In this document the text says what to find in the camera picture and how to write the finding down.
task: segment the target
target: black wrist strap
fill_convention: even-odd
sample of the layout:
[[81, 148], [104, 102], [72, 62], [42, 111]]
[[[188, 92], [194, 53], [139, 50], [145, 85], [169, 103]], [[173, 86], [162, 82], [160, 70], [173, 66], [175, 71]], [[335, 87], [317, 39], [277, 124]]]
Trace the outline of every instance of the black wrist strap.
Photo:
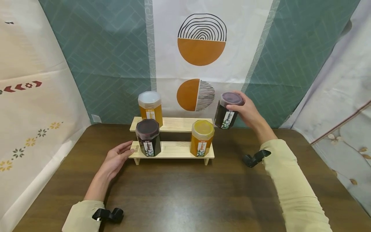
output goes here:
[[245, 155], [242, 160], [248, 167], [254, 167], [259, 162], [263, 160], [264, 157], [269, 156], [271, 153], [267, 150], [260, 150], [258, 153], [256, 153], [253, 157], [250, 155]]
[[124, 218], [124, 212], [122, 209], [115, 208], [113, 212], [108, 209], [98, 209], [92, 216], [94, 220], [101, 221], [102, 219], [108, 219], [113, 223], [120, 223]]

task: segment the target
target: yellow flower print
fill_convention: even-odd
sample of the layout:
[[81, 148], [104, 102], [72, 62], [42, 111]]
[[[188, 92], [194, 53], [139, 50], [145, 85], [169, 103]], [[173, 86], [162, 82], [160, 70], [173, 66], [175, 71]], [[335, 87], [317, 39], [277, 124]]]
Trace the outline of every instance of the yellow flower print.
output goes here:
[[0, 171], [5, 171], [5, 170], [9, 171], [13, 167], [12, 164], [13, 163], [10, 162], [10, 160], [8, 160], [7, 162], [2, 161], [0, 163]]
[[60, 127], [60, 123], [54, 122], [49, 126], [51, 129], [58, 129]]
[[26, 140], [26, 146], [27, 147], [29, 147], [29, 146], [33, 147], [33, 145], [35, 145], [35, 143], [36, 143], [36, 139], [35, 138], [28, 138]]

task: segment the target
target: brown tabletop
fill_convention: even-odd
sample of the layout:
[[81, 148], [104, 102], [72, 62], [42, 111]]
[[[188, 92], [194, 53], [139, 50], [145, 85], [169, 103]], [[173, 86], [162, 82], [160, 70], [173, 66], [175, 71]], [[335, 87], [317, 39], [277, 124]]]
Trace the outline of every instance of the brown tabletop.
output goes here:
[[[371, 220], [298, 132], [275, 130], [286, 140], [336, 231], [371, 231]], [[189, 141], [186, 133], [164, 133], [163, 141]], [[135, 140], [129, 125], [89, 127], [42, 190], [14, 232], [60, 231], [71, 206], [81, 201], [114, 146]], [[106, 198], [122, 208], [121, 224], [101, 231], [195, 232], [285, 231], [273, 182], [264, 166], [241, 158], [259, 150], [250, 129], [216, 130], [215, 159], [129, 159]]]

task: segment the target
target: left hand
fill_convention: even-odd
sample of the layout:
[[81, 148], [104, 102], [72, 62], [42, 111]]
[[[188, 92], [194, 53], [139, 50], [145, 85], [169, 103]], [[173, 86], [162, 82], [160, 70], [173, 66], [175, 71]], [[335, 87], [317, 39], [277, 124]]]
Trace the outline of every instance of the left hand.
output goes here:
[[130, 150], [132, 143], [133, 141], [128, 141], [111, 149], [98, 172], [107, 175], [108, 180], [111, 181], [120, 171], [128, 157], [134, 153], [134, 149]]

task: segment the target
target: teal wall panel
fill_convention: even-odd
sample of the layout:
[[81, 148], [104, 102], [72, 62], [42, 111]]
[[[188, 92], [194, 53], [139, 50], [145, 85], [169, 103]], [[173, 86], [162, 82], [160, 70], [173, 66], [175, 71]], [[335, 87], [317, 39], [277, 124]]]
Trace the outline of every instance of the teal wall panel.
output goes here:
[[[245, 93], [271, 127], [295, 110], [359, 0], [281, 0]], [[243, 127], [239, 119], [235, 123]]]
[[144, 0], [40, 0], [89, 116], [129, 124], [151, 90]]

